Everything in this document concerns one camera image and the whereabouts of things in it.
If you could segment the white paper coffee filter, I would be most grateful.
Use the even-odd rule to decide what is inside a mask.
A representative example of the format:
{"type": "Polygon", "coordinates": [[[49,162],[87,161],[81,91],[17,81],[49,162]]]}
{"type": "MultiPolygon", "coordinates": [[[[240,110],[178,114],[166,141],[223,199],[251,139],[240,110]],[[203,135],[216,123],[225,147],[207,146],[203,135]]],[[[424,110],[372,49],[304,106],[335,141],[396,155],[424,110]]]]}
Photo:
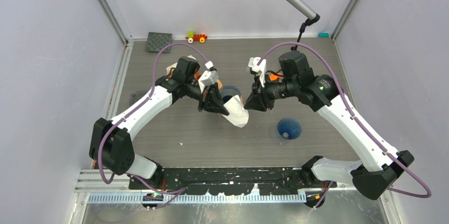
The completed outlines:
{"type": "Polygon", "coordinates": [[[248,123],[249,113],[244,108],[244,105],[238,95],[231,97],[223,106],[229,113],[228,115],[224,115],[224,118],[232,125],[243,128],[248,123]]]}

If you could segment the orange coffee filter box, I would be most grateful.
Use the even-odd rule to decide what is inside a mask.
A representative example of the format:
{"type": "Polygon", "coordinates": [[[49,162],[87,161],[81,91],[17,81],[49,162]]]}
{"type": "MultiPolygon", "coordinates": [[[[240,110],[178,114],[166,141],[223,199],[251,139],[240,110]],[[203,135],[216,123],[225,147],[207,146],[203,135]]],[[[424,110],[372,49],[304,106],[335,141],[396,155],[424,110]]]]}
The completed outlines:
{"type": "MultiPolygon", "coordinates": [[[[191,58],[191,59],[196,60],[196,58],[195,58],[193,55],[189,55],[188,58],[191,58]]],[[[170,66],[168,66],[168,67],[166,68],[166,75],[167,75],[169,78],[171,78],[171,76],[172,76],[172,74],[173,74],[173,71],[175,70],[176,66],[177,66],[177,62],[175,62],[174,64],[172,64],[172,65],[170,65],[170,66]]],[[[198,69],[198,70],[195,72],[195,74],[194,74],[194,78],[195,78],[195,79],[198,79],[199,77],[200,77],[200,72],[199,72],[199,69],[198,69]]]]}

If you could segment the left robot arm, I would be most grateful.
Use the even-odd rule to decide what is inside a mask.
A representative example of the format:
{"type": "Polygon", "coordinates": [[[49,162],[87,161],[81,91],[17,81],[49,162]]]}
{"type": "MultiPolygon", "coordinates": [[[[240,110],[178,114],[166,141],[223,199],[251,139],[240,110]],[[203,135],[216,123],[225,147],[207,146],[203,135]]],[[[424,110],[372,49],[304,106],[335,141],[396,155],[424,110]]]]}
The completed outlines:
{"type": "Polygon", "coordinates": [[[101,177],[111,183],[103,169],[113,175],[139,176],[150,189],[162,183],[159,165],[134,152],[133,140],[140,130],[161,111],[187,96],[199,103],[201,111],[230,115],[228,105],[219,93],[217,70],[211,61],[205,63],[206,71],[196,78],[200,68],[197,60],[181,57],[173,72],[158,78],[150,90],[130,108],[107,120],[99,118],[93,126],[88,155],[97,162],[101,177]]]}

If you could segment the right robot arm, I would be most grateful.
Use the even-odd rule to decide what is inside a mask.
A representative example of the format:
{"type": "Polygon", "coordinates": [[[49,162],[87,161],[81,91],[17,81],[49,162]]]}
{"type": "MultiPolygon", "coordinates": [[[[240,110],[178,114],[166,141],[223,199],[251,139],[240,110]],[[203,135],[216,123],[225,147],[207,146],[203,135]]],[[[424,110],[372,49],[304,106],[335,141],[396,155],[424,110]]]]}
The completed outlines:
{"type": "Polygon", "coordinates": [[[359,157],[357,161],[331,160],[314,156],[302,165],[302,180],[309,187],[322,181],[334,181],[353,185],[363,196],[377,200],[404,172],[401,164],[408,167],[413,155],[397,151],[385,140],[379,139],[382,150],[369,135],[374,129],[360,121],[358,112],[345,94],[340,94],[334,79],[329,75],[316,76],[305,54],[290,51],[279,56],[281,76],[271,80],[266,77],[266,60],[251,57],[247,70],[254,75],[252,92],[244,108],[265,112],[274,107],[275,100],[296,97],[314,112],[327,120],[346,140],[359,157]]]}

